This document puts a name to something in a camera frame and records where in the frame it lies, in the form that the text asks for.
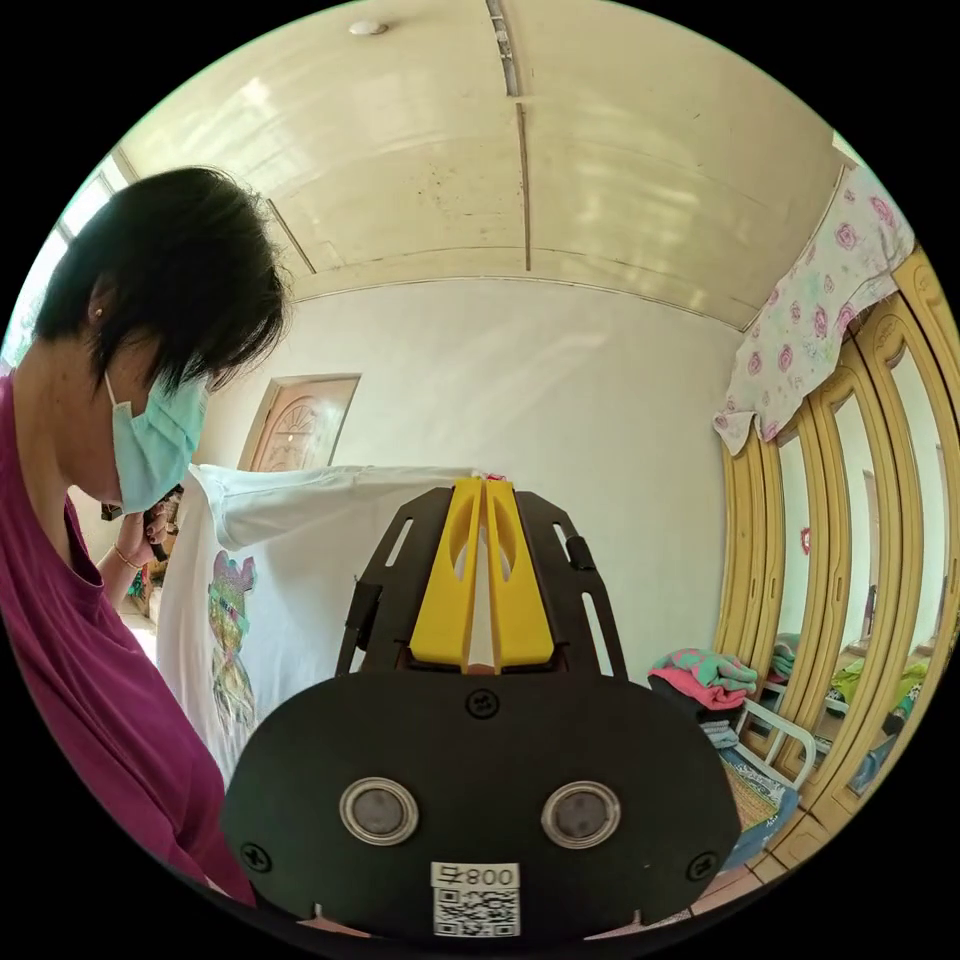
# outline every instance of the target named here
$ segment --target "hand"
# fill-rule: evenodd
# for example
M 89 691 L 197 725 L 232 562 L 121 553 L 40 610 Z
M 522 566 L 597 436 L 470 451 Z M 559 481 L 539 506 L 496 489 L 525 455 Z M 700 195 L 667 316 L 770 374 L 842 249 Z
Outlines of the hand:
M 120 521 L 117 550 L 131 563 L 142 567 L 153 559 L 151 544 L 163 543 L 167 534 L 167 505 L 158 503 L 146 514 L 128 513 Z

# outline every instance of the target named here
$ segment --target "wardrobe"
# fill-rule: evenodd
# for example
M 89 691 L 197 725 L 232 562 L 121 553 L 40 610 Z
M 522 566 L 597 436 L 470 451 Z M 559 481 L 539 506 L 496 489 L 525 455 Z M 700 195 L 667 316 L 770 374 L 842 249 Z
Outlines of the wardrobe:
M 751 430 L 737 456 L 723 451 L 715 648 L 757 670 L 755 696 L 817 738 L 800 809 L 758 858 L 771 878 L 883 782 L 957 640 L 960 335 L 922 250 L 894 278 L 898 292 L 850 326 L 836 370 L 778 436 Z M 785 637 L 792 671 L 763 682 Z M 766 754 L 768 735 L 751 727 L 747 746 Z M 802 759 L 794 743 L 774 766 L 795 775 Z

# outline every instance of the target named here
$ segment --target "label sticker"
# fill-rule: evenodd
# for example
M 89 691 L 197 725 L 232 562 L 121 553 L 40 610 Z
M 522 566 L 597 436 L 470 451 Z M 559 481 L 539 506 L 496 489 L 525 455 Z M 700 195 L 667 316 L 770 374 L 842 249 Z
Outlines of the label sticker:
M 520 936 L 520 865 L 432 863 L 438 937 Z

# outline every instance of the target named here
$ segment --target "yellow bracket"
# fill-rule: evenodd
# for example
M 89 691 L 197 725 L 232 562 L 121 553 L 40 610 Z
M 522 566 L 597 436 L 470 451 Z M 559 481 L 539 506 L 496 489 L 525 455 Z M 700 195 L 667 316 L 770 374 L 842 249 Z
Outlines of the yellow bracket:
M 513 485 L 471 477 L 454 484 L 440 545 L 420 605 L 410 652 L 420 663 L 466 673 L 480 527 L 487 529 L 490 631 L 496 673 L 504 667 L 549 663 L 553 637 L 520 522 Z M 464 554 L 462 577 L 457 561 Z
M 473 631 L 482 504 L 482 477 L 470 477 L 454 484 L 440 546 L 410 640 L 410 652 L 415 659 L 456 666 L 461 673 L 467 672 Z M 463 577 L 460 578 L 456 567 L 464 547 Z
M 494 668 L 548 663 L 553 637 L 512 484 L 487 481 L 485 513 Z

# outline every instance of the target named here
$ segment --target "white t-shirt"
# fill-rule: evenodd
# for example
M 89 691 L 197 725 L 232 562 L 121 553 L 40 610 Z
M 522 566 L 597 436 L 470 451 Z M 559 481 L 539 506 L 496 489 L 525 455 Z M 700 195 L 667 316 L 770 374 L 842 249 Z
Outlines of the white t-shirt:
M 191 467 L 157 666 L 229 783 L 253 729 L 330 679 L 356 578 L 397 510 L 464 468 Z

